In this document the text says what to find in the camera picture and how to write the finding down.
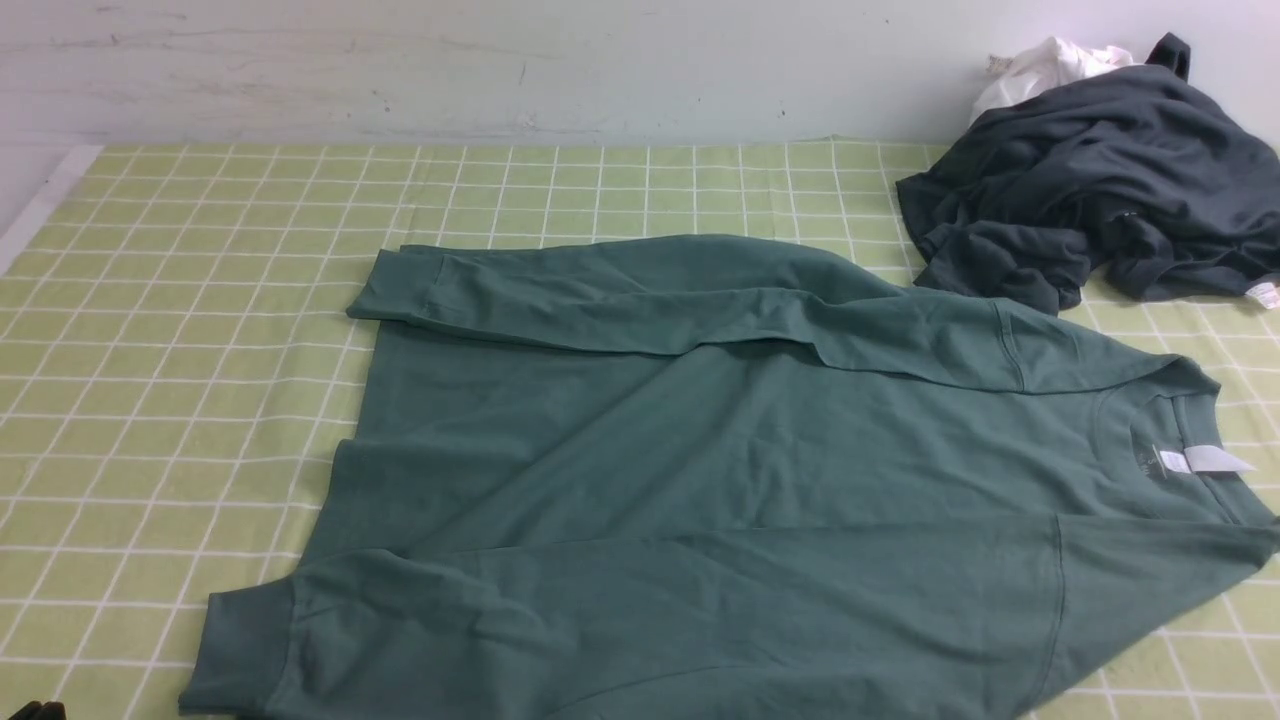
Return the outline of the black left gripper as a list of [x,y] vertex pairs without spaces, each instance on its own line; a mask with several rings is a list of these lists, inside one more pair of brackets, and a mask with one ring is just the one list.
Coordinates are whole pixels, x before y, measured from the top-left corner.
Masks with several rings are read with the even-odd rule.
[[67,720],[67,710],[64,703],[56,701],[29,701],[8,720]]

